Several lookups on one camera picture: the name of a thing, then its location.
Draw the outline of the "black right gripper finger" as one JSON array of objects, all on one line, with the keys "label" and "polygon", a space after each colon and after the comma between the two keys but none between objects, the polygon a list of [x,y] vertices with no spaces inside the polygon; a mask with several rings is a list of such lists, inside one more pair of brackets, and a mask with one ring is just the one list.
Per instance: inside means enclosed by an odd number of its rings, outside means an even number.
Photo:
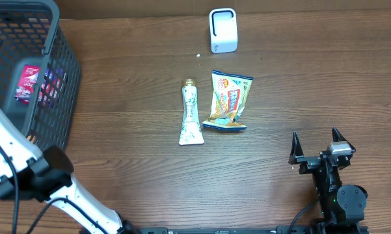
[{"label": "black right gripper finger", "polygon": [[301,144],[299,142],[299,138],[298,138],[296,131],[293,132],[290,155],[292,157],[303,157],[304,156],[304,153],[303,153],[303,150],[302,150]]},{"label": "black right gripper finger", "polygon": [[332,139],[333,142],[347,142],[345,137],[342,136],[342,134],[339,132],[339,130],[336,127],[332,128]]}]

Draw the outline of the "beige orange snack bag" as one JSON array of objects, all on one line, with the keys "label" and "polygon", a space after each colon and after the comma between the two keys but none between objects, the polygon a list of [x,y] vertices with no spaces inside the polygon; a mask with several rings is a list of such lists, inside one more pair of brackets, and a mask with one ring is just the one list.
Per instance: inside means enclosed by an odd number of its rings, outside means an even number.
[{"label": "beige orange snack bag", "polygon": [[238,122],[245,109],[253,77],[213,70],[211,113],[202,122],[206,128],[220,131],[242,131],[246,125]]}]

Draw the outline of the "pink purple pad package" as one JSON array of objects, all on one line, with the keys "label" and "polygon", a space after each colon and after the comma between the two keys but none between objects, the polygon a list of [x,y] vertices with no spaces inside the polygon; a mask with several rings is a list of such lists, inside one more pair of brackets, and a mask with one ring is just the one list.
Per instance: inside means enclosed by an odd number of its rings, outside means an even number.
[{"label": "pink purple pad package", "polygon": [[39,66],[24,65],[18,85],[16,87],[16,93],[14,94],[14,97],[17,101],[24,104],[28,104],[30,102],[30,98],[34,93],[33,86],[37,82],[39,72]]}]

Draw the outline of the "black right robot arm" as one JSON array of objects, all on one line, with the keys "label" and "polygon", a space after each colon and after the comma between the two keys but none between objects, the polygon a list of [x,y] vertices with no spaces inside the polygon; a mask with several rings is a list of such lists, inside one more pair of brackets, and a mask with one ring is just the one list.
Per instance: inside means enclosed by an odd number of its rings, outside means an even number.
[{"label": "black right robot arm", "polygon": [[[339,171],[351,164],[355,147],[336,127],[332,128],[332,142],[318,156],[307,157],[303,153],[299,137],[293,132],[290,164],[299,165],[300,174],[311,174],[317,199],[303,208],[291,221],[288,233],[367,233],[360,227],[368,193],[358,185],[344,185]],[[296,222],[315,204],[321,208],[322,218],[311,221],[309,226],[299,227]]]}]

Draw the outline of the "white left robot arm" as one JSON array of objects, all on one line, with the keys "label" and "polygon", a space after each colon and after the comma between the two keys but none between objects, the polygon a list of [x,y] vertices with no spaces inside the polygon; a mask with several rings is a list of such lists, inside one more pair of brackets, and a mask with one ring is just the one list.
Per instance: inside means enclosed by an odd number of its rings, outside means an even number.
[{"label": "white left robot arm", "polygon": [[0,200],[36,199],[55,206],[89,233],[136,233],[116,211],[104,206],[74,175],[67,155],[57,146],[42,151],[23,136],[0,109]]}]

